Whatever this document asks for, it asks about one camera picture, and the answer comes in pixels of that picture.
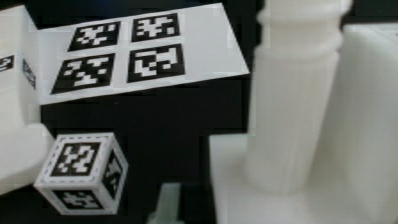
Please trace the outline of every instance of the white cylinder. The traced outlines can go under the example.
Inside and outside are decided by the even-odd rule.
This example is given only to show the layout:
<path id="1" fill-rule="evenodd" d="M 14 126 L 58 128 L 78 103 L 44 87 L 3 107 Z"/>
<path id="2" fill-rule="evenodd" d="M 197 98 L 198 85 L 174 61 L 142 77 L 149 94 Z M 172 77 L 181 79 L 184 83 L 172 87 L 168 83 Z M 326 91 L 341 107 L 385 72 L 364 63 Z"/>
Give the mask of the white cylinder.
<path id="1" fill-rule="evenodd" d="M 273 193 L 294 192 L 307 180 L 348 5 L 350 0 L 268 0 L 259 13 L 245 171 Z"/>

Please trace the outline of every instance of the white paper sheet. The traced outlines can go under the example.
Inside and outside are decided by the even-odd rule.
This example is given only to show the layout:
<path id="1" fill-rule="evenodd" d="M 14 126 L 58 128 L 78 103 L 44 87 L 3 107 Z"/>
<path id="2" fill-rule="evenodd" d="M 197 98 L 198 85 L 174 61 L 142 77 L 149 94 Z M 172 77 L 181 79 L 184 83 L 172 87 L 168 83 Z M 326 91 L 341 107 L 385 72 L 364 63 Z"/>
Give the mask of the white paper sheet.
<path id="1" fill-rule="evenodd" d="M 39 31 L 40 104 L 248 73 L 222 4 Z"/>

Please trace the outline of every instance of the white cube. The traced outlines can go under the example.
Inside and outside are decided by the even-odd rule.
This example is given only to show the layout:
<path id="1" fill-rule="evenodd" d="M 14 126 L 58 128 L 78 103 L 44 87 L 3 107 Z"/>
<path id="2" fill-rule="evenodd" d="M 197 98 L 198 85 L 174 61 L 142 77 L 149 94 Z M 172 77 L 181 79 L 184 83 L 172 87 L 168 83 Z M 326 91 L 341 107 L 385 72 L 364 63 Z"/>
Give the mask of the white cube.
<path id="1" fill-rule="evenodd" d="M 33 186 L 62 215 L 115 214 L 126 173 L 113 134 L 58 135 Z"/>

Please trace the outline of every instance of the column base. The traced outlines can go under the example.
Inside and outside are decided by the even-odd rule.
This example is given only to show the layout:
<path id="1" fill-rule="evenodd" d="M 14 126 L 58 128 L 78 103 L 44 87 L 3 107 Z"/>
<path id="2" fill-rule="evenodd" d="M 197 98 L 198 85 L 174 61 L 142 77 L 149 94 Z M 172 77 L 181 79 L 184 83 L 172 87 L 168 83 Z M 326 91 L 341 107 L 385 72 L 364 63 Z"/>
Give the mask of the column base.
<path id="1" fill-rule="evenodd" d="M 319 151 L 305 188 L 275 195 L 243 176 L 246 135 L 209 137 L 218 224 L 392 224 L 369 217 L 332 156 Z"/>

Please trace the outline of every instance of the table surface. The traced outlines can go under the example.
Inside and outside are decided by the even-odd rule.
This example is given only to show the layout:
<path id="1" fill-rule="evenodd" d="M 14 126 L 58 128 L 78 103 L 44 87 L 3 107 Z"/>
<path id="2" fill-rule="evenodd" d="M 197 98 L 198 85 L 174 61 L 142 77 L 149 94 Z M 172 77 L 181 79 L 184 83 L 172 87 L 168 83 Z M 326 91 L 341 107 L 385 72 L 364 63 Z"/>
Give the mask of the table surface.
<path id="1" fill-rule="evenodd" d="M 39 29 L 113 17 L 223 3 L 243 57 L 252 67 L 259 42 L 254 0 L 1 0 L 0 9 L 26 4 Z M 398 2 L 357 0 L 344 23 L 398 21 Z M 186 211 L 211 223 L 207 203 L 207 135 L 246 129 L 250 75 L 87 98 L 42 106 L 42 123 L 60 133 L 111 131 L 129 161 L 119 213 L 113 216 L 60 216 L 31 187 L 0 197 L 0 223 L 133 223 L 143 224 L 156 207 L 163 182 L 186 186 Z"/>

